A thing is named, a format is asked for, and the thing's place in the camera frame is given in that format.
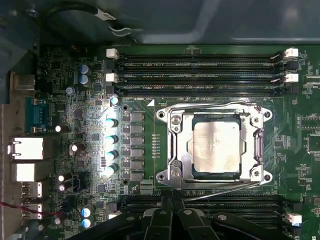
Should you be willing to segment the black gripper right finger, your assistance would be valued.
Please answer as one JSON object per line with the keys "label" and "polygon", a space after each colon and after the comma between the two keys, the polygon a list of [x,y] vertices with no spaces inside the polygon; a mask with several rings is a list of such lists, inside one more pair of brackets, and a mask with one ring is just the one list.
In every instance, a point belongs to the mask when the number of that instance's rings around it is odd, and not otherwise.
{"label": "black gripper right finger", "polygon": [[206,223],[195,209],[173,200],[174,213],[188,240],[290,240],[277,229],[269,229],[227,212],[218,212]]}

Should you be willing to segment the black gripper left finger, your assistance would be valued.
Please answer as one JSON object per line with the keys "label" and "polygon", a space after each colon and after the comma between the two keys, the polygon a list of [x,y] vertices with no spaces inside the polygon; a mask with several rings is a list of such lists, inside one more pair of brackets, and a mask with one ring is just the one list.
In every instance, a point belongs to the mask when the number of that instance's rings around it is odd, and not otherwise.
{"label": "black gripper left finger", "polygon": [[142,217],[122,213],[71,237],[72,240],[170,240],[173,200],[161,198],[161,207],[148,209]]}

